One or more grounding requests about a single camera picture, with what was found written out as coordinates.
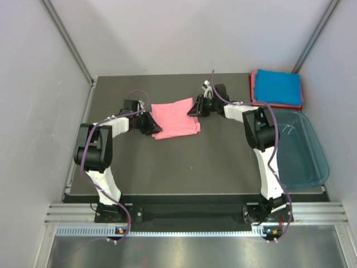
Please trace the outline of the pink t-shirt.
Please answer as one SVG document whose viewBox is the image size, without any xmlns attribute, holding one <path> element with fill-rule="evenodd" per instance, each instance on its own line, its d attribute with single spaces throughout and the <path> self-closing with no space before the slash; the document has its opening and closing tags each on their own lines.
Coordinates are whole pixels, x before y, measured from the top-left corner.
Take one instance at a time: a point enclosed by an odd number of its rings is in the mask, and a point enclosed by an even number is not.
<svg viewBox="0 0 357 268">
<path fill-rule="evenodd" d="M 152 137 L 155 140 L 163 140 L 199 133 L 201 131 L 201 125 L 198 118 L 187 115 L 193 105 L 193 98 L 187 98 L 173 103 L 152 104 L 151 116 L 162 128 L 162 131 L 152 134 Z"/>
</svg>

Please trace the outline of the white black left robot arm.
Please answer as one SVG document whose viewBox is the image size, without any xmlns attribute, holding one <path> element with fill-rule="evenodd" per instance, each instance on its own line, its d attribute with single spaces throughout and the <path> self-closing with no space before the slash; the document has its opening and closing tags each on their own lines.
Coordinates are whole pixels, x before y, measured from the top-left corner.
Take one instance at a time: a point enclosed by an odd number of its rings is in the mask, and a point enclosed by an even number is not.
<svg viewBox="0 0 357 268">
<path fill-rule="evenodd" d="M 126 99 L 119 114 L 98 123 L 82 123 L 79 127 L 74 162 L 80 167 L 83 178 L 98 192 L 98 222 L 120 222 L 128 218 L 122 192 L 115 183 L 110 166 L 113 160 L 113 138 L 131 130 L 139 130 L 146 136 L 162 131 L 144 109 L 141 100 Z"/>
</svg>

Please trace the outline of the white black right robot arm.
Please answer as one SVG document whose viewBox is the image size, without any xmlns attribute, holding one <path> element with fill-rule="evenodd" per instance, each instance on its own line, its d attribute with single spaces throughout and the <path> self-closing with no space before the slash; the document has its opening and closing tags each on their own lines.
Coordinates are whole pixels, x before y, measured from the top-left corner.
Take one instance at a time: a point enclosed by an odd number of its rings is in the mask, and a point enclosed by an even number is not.
<svg viewBox="0 0 357 268">
<path fill-rule="evenodd" d="M 224 84 L 212 86 L 209 81 L 202 84 L 203 94 L 196 98 L 188 111 L 190 117 L 207 117 L 215 112 L 218 115 L 240 122 L 244 126 L 248 145 L 253 149 L 259 167 L 263 198 L 256 207 L 245 208 L 246 221 L 258 225 L 273 221 L 287 206 L 287 197 L 279 180 L 277 167 L 277 145 L 279 130 L 271 108 L 242 102 L 232 102 Z"/>
</svg>

